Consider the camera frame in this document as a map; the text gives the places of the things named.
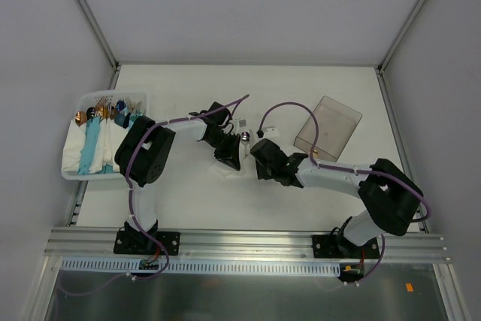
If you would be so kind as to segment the wooden handled spoon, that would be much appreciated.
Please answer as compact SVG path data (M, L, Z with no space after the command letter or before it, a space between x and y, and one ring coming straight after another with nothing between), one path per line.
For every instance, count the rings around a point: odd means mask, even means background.
M250 146L251 146L251 136L250 133L247 131L241 132L240 134L240 148L244 152L244 156L247 157L250 154Z

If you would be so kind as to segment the white paper napkin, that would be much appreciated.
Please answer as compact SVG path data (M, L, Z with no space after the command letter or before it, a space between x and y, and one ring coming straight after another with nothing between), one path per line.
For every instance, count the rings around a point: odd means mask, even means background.
M211 165L210 170L219 177L226 179L257 178L256 164L254 158L250 155L250 146L243 141L240 143L240 163L240 170L236 171L221 162L215 161Z

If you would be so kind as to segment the clear plastic utensil box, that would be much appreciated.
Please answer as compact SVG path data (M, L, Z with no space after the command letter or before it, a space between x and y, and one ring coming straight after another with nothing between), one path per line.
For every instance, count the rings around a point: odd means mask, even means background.
M362 119L362 113L325 95L313 114L319 125L313 154L317 159L336 162Z

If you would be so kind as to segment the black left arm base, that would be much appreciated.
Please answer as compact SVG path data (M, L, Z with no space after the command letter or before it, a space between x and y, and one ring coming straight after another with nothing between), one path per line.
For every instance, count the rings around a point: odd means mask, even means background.
M169 256L177 256L180 247L179 232L160 232L156 231L153 237L166 249ZM159 245L140 232L119 230L113 246L113 253L118 255L153 255L158 249L160 254L164 251Z

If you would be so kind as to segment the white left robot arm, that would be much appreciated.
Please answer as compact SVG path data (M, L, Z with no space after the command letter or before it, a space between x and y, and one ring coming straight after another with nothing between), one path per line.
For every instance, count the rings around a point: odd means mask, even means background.
M160 178L173 146L203 141L213 148L216 161L235 171L241 169L245 147L241 135L225 129L230 121L231 112L217 102L207 111L160 123L147 116L137 118L114 157L129 186L129 215L117 233L122 247L149 253L159 246L154 202L144 201L141 193Z

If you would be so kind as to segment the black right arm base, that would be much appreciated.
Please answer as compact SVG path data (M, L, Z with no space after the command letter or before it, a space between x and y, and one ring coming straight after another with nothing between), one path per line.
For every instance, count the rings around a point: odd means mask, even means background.
M313 257L315 259L378 259L380 246L375 238L362 246L356 246L336 235L312 235Z

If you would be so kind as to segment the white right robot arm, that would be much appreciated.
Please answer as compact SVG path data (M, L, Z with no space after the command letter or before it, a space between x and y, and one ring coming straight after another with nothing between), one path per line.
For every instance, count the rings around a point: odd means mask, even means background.
M387 233L403 236L423 197L422 191L388 159L357 167L333 162L314 162L306 154L286 155L269 139L258 141L250 151L260 180L283 186L329 189L362 201L365 210L349 217L324 247L333 256L359 258L363 247Z

